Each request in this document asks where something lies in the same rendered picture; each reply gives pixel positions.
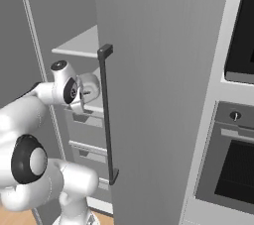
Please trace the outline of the dark oven knob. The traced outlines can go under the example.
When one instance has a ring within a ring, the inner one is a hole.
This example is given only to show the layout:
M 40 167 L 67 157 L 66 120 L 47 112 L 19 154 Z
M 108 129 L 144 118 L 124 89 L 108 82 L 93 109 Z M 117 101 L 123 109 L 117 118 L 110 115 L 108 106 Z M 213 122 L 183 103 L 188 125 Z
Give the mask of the dark oven knob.
M 238 112 L 238 111 L 232 111 L 230 114 L 229 114 L 230 118 L 233 120 L 233 121 L 237 121 L 241 118 L 241 113 Z

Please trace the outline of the grey fridge drawer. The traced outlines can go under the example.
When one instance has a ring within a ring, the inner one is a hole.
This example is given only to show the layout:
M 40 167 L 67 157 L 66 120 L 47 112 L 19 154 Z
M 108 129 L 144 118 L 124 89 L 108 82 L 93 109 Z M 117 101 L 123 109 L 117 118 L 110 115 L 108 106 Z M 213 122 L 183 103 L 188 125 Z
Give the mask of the grey fridge drawer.
M 107 151 L 88 144 L 69 140 L 74 161 L 78 164 L 95 169 L 103 179 L 109 179 Z
M 64 111 L 69 138 L 72 141 L 105 149 L 106 138 L 103 119 L 89 114 L 76 115 L 70 109 Z

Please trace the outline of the black microwave oven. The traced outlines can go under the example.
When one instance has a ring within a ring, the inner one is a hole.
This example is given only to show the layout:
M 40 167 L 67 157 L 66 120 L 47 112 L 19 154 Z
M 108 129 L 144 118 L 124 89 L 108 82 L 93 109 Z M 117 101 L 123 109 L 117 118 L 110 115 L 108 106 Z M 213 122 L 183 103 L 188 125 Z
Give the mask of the black microwave oven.
M 254 84 L 254 0 L 240 0 L 224 77 L 227 81 Z

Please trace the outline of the white cabinet housing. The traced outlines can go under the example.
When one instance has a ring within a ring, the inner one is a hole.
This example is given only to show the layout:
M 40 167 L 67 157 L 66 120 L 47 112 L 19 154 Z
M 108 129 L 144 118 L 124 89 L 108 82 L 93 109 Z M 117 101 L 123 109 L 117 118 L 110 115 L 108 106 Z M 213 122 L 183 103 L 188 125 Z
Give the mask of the white cabinet housing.
M 215 106 L 219 100 L 254 106 L 254 85 L 226 81 L 224 65 L 240 0 L 226 0 L 201 114 L 179 225 L 254 225 L 254 215 L 196 199 L 195 191 Z

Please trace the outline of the grey fridge body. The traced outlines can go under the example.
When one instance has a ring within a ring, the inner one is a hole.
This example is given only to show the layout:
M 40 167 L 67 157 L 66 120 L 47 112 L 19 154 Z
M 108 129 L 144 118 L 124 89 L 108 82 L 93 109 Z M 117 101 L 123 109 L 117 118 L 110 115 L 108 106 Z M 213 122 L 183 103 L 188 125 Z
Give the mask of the grey fridge body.
M 26 0 L 26 4 L 48 79 L 53 77 L 50 73 L 51 64 L 59 59 L 69 61 L 78 75 L 88 72 L 100 74 L 97 58 L 52 52 L 52 49 L 97 26 L 95 0 Z M 70 109 L 67 106 L 54 108 L 60 138 L 59 147 L 63 157 L 75 163 L 71 146 L 68 144 L 70 138 L 64 114 L 66 108 Z M 103 103 L 100 97 L 86 103 L 82 114 L 102 118 L 104 126 Z M 100 213 L 113 214 L 109 179 L 99 177 L 98 189 L 88 198 L 88 205 Z

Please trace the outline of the white fridge shelf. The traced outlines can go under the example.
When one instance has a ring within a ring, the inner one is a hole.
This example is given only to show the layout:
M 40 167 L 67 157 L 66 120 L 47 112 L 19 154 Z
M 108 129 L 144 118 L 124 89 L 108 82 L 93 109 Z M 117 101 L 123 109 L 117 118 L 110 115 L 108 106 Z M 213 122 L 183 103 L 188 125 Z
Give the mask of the white fridge shelf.
M 99 42 L 97 26 L 93 26 L 57 48 L 52 49 L 52 52 L 61 55 L 97 58 L 98 49 Z

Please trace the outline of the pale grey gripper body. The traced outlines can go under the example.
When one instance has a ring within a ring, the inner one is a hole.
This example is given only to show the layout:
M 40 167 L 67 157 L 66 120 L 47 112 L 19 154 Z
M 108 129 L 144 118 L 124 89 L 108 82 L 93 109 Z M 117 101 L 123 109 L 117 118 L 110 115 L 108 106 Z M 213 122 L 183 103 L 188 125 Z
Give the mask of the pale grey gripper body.
M 92 101 L 100 94 L 98 77 L 93 73 L 84 73 L 77 77 L 79 98 L 81 101 Z

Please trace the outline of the grey oven with black window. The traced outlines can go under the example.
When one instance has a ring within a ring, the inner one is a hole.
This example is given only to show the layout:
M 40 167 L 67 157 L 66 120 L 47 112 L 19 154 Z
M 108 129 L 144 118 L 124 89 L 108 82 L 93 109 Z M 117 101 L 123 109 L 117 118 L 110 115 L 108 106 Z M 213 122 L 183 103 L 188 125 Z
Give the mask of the grey oven with black window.
M 232 111 L 241 118 L 233 121 Z M 195 198 L 254 215 L 254 144 L 222 136 L 221 129 L 254 138 L 254 106 L 218 102 Z

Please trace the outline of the grey fridge door with pale edge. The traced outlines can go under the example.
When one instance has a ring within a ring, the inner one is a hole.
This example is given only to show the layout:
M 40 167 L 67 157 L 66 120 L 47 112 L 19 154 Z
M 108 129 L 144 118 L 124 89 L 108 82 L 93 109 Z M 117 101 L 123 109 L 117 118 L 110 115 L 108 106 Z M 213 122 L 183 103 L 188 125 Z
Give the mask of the grey fridge door with pale edge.
M 23 0 L 0 0 L 0 108 L 42 81 L 34 43 Z M 60 158 L 61 152 L 52 120 L 47 109 L 46 121 L 35 136 L 49 158 Z M 38 225 L 52 225 L 60 216 L 57 199 L 33 211 Z

